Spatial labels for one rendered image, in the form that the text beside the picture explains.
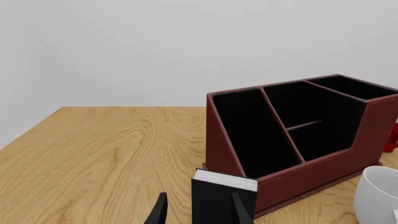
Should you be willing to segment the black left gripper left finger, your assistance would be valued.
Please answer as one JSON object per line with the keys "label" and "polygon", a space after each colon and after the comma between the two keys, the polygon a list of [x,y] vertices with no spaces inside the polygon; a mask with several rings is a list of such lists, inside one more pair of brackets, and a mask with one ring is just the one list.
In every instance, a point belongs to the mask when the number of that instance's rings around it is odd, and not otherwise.
{"label": "black left gripper left finger", "polygon": [[167,193],[161,192],[144,224],[165,224],[167,219]]}

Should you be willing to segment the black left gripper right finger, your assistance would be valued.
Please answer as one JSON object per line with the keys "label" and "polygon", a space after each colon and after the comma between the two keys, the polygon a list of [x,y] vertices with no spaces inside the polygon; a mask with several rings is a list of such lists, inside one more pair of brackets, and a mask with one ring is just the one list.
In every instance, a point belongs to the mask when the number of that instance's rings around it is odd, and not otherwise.
{"label": "black left gripper right finger", "polygon": [[240,197],[238,193],[231,194],[231,223],[254,224],[255,201],[252,197]]}

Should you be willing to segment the red-brown desk caddy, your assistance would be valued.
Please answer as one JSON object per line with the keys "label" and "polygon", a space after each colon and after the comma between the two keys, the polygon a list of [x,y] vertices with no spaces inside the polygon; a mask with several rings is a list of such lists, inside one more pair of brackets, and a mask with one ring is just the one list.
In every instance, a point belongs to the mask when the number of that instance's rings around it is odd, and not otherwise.
{"label": "red-brown desk caddy", "polygon": [[398,89],[339,74],[206,96],[210,171],[256,179],[259,218],[379,164]]}

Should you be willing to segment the white mug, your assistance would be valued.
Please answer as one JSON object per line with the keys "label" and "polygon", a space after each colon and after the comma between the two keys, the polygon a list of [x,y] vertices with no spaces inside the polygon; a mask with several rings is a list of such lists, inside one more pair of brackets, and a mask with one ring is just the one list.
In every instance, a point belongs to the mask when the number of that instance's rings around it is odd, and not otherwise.
{"label": "white mug", "polygon": [[398,224],[398,170],[365,168],[354,194],[354,214],[359,224]]}

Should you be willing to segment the red mug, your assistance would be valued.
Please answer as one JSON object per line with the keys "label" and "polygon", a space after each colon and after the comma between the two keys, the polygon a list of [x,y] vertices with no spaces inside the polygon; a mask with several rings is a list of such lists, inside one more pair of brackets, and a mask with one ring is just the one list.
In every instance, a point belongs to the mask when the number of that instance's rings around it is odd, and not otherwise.
{"label": "red mug", "polygon": [[398,148],[398,120],[395,122],[393,129],[389,135],[387,143],[383,152],[391,153],[394,149]]}

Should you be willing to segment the black book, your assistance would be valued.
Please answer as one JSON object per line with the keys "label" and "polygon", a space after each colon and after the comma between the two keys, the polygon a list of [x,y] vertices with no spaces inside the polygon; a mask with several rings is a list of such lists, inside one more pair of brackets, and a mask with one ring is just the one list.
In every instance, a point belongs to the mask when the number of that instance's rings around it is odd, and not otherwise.
{"label": "black book", "polygon": [[192,179],[192,224],[232,224],[231,194],[252,197],[256,207],[257,192],[256,179],[197,169]]}

